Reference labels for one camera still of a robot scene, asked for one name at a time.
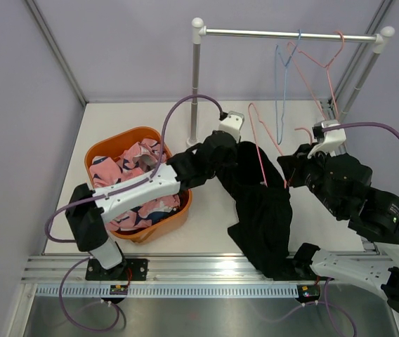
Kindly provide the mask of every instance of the gray floor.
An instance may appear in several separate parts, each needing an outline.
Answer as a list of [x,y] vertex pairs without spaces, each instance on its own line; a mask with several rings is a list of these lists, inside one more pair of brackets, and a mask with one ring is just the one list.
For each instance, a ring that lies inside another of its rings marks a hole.
[[[353,286],[330,286],[329,299],[347,310],[355,320],[358,337],[399,336],[391,311],[385,302]],[[115,311],[94,306],[76,313],[92,299],[67,298],[66,307],[82,324],[99,329],[113,322]],[[285,315],[299,305],[293,299],[139,299],[128,298],[120,307],[126,315],[126,327],[120,319],[117,327],[101,336],[126,337],[247,337],[247,336],[338,336],[332,328],[325,306],[301,308],[288,319],[273,324],[269,320]],[[352,336],[350,323],[332,311],[345,336]],[[82,331],[63,316],[57,298],[35,298],[25,336],[77,337],[98,336]]]

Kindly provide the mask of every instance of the white table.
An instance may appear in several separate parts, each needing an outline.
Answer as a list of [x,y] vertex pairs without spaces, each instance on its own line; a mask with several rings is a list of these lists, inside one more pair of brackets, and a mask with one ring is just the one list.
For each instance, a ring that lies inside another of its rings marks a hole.
[[[225,111],[234,110],[245,114],[242,129],[243,140],[253,140],[247,114],[249,102],[222,102]],[[256,103],[261,115],[275,134],[273,101]],[[84,155],[94,144],[137,126],[150,126],[159,132],[164,118],[173,103],[91,103],[86,107],[81,128],[74,146],[70,166],[65,177],[58,207],[66,205],[73,189],[89,178],[84,168]],[[285,154],[293,153],[302,143],[308,142],[303,131],[293,131],[299,126],[308,127],[321,120],[321,114],[313,101],[288,101],[285,112],[284,140],[281,145]],[[166,143],[172,153],[186,149],[190,120],[190,103],[182,104],[173,114],[166,134]],[[204,140],[218,128],[218,110],[209,102],[199,103],[198,137]],[[256,122],[259,145],[273,163],[279,155],[261,124]],[[296,251],[303,242],[317,244],[330,251],[363,251],[360,237],[347,228],[347,222],[337,222],[306,187],[291,189],[294,211],[289,250]],[[149,254],[210,254],[241,253],[226,229],[237,222],[233,199],[214,178],[193,190],[193,202],[185,225],[149,244],[136,245],[115,238],[125,253]],[[64,215],[58,216],[51,234],[61,239],[72,239],[72,233]],[[48,241],[45,253],[77,253],[75,244],[56,244]]]

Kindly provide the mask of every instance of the black garment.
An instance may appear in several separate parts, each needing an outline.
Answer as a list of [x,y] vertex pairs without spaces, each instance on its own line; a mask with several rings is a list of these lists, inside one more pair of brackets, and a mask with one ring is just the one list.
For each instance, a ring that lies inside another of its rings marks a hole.
[[239,223],[228,228],[228,234],[243,254],[266,277],[290,275],[289,255],[292,207],[284,179],[260,149],[268,187],[263,176],[256,145],[241,142],[237,146],[237,166],[217,172],[217,177],[236,201]]

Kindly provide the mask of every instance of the orange basket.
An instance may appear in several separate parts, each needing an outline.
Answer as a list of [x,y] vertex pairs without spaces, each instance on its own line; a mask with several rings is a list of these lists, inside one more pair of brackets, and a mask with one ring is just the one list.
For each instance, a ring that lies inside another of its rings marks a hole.
[[[140,128],[133,128],[126,132],[120,133],[119,135],[103,140],[102,142],[92,146],[87,151],[84,158],[84,164],[86,166],[87,174],[89,175],[92,186],[93,178],[90,174],[89,167],[91,166],[92,160],[95,156],[110,157],[114,159],[114,161],[117,161],[118,157],[123,153],[124,150],[129,149],[132,145],[142,141],[144,138],[149,138],[160,142],[160,134],[156,130],[142,126]],[[166,145],[164,146],[164,152],[166,153],[167,158],[171,157],[171,152]],[[131,240],[136,244],[147,244],[148,242],[154,241],[158,237],[161,237],[172,230],[178,229],[186,222],[188,217],[188,208],[192,203],[192,192],[190,190],[182,192],[179,199],[181,201],[181,210],[169,218],[164,219],[137,233],[111,233],[116,237]]]

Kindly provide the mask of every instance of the pink and navy clothing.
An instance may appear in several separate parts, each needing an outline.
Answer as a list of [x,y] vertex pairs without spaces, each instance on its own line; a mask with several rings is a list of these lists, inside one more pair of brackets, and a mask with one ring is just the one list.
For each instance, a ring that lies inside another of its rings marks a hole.
[[[93,187],[111,186],[151,171],[159,159],[160,144],[145,138],[125,150],[114,161],[110,157],[95,157],[89,168]],[[169,195],[137,206],[106,224],[107,230],[134,231],[150,227],[179,210],[179,196]]]

